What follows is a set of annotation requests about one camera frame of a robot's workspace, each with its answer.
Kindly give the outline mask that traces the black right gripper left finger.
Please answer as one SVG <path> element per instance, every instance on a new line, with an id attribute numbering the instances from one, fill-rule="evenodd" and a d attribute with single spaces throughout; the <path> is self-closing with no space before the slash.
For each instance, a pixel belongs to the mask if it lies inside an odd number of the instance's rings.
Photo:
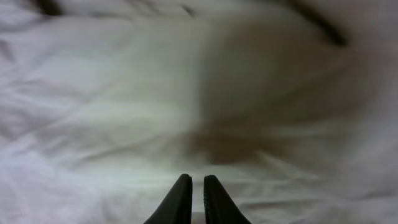
<path id="1" fill-rule="evenodd" d="M 182 174 L 144 224 L 191 224 L 192 177 Z"/>

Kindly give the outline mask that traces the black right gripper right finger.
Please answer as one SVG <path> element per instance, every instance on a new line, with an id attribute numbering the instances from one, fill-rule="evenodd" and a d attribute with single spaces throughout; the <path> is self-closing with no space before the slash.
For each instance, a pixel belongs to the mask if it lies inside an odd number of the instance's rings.
<path id="1" fill-rule="evenodd" d="M 206 224 L 251 224 L 215 175 L 205 176 L 203 196 Z"/>

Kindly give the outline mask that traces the beige khaki shorts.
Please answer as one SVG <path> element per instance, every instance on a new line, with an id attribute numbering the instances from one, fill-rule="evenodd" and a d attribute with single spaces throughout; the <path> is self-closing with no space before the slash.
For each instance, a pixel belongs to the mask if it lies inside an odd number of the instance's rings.
<path id="1" fill-rule="evenodd" d="M 1 2 L 1 222 L 397 222 L 396 1 Z"/>

